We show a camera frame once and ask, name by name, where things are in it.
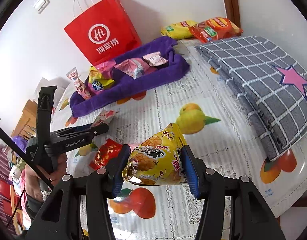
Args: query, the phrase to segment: light switch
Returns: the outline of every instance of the light switch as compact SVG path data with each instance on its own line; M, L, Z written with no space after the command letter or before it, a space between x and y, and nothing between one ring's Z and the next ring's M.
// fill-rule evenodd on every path
M34 8L38 13L41 13L49 3L49 0L37 0L37 2L34 4Z

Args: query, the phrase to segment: white stuffed animal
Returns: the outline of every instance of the white stuffed animal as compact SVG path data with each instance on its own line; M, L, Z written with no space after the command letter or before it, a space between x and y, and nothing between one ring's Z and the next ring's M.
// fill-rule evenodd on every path
M14 165L10 170L9 175L12 177L14 182L18 183L21 175L21 170L16 165Z

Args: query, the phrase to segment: black rod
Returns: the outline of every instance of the black rod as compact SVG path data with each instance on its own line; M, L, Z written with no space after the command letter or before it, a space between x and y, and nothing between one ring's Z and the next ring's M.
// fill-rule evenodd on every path
M54 186L51 184L51 181L45 177L45 175L37 168L35 164L28 158L28 156L18 147L17 144L0 128L0 139L5 142L15 153L22 158L36 174L48 185L48 187L53 190Z

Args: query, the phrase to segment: purple curtain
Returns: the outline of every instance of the purple curtain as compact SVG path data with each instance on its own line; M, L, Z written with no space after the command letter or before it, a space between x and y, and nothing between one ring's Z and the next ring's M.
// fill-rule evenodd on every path
M4 153L2 151L2 148L3 147L0 145L0 180L7 182L8 176L9 176L9 165L8 165L8 160L7 160L7 153ZM10 217L4 213L3 199L7 201L9 200L0 194L0 218L3 221L3 223L6 225ZM13 235L16 234L12 223L10 224L8 229Z

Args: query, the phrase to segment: black sleeve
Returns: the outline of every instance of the black sleeve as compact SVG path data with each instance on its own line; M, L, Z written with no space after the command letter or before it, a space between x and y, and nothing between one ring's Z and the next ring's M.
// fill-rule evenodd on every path
M27 192L26 192L26 197L27 197L26 211L31 221L33 221L33 219L35 218L36 214L38 213L39 209L41 208L44 202L40 202L32 198L27 194Z

